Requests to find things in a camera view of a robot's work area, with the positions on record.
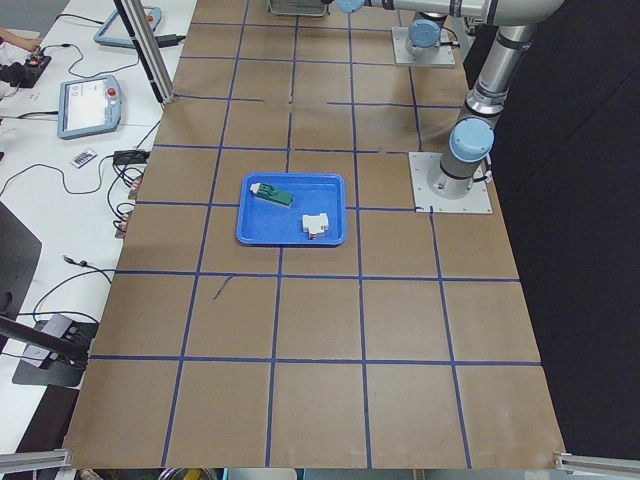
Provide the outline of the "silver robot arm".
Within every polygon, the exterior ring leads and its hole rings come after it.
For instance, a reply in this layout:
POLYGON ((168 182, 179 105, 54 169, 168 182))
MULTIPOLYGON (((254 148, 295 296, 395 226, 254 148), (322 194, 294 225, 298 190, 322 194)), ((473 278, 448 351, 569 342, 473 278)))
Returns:
POLYGON ((497 32, 449 135, 448 149, 429 171, 429 187, 437 195, 457 200, 471 190, 478 166, 493 148, 495 126, 537 25, 561 5, 560 1, 485 1, 479 12, 472 13, 464 11, 460 1, 453 3, 455 14, 480 18, 497 32))
POLYGON ((373 59, 389 54, 396 48, 401 54, 424 57, 459 48, 468 52, 474 42, 484 48, 491 45, 498 28, 484 24, 480 18, 469 16, 454 17, 438 12, 400 8, 400 1, 322 1, 323 5, 335 4, 337 8, 352 17, 359 10, 378 8, 385 13, 381 17, 393 19, 394 26, 389 35, 378 31, 356 31, 356 22, 349 20, 353 56, 370 53, 373 59))

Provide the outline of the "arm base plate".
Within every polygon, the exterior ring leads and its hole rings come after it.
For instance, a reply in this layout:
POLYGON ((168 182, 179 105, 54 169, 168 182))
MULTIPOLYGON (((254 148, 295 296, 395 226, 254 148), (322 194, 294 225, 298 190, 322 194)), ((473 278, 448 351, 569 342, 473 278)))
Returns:
POLYGON ((442 29, 440 40, 429 47, 418 47, 411 43, 408 27, 391 29, 395 63, 409 67, 454 68, 455 59, 449 34, 442 29))
POLYGON ((481 167, 463 180, 447 176, 440 165, 442 154, 408 154, 414 210, 421 213, 491 214, 488 186, 481 167))

